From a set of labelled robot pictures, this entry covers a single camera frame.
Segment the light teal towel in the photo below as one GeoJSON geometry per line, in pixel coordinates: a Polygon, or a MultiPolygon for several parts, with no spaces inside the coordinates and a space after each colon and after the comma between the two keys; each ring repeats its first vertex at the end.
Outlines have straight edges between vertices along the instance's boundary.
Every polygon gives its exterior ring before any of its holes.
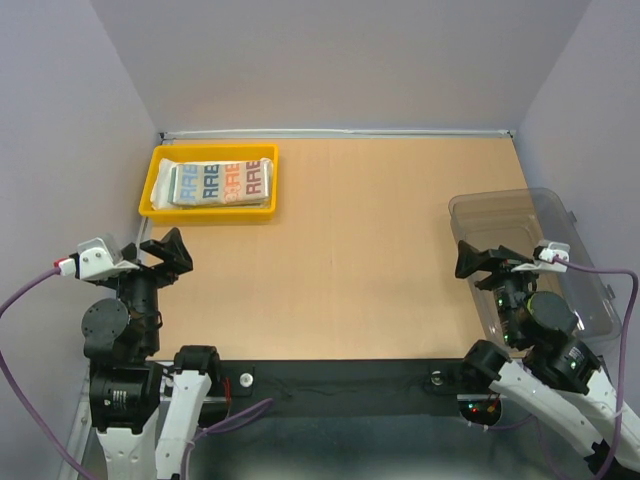
{"type": "Polygon", "coordinates": [[[173,209],[241,209],[241,208],[249,208],[249,209],[265,209],[270,206],[270,201],[263,202],[232,202],[232,203],[199,203],[199,204],[188,204],[188,203],[170,203],[171,208],[173,209]]]}

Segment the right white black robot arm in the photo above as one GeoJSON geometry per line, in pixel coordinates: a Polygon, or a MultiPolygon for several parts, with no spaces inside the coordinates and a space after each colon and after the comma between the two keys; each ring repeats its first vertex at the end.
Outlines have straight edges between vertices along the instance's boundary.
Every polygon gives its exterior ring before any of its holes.
{"type": "Polygon", "coordinates": [[[612,381],[576,336],[578,314],[559,294],[537,286],[542,273],[594,274],[596,268],[571,262],[569,245],[560,242],[540,242],[532,257],[504,246],[479,250],[464,240],[457,250],[456,277],[484,273],[474,286],[492,293],[506,346],[524,355],[515,361],[479,340],[460,366],[463,384],[516,402],[568,442],[594,478],[638,478],[639,416],[624,400],[625,368],[612,381]]]}

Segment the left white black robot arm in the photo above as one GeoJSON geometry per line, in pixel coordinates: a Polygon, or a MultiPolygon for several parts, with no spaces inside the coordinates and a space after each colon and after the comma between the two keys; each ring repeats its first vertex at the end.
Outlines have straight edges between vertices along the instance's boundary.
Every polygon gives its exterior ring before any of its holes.
{"type": "Polygon", "coordinates": [[[114,291],[84,314],[89,403],[110,479],[184,479],[207,394],[222,382],[217,349],[187,345],[175,355],[169,407],[159,416],[164,367],[158,292],[193,269],[181,232],[118,248],[109,237],[79,245],[76,276],[114,291]]]}

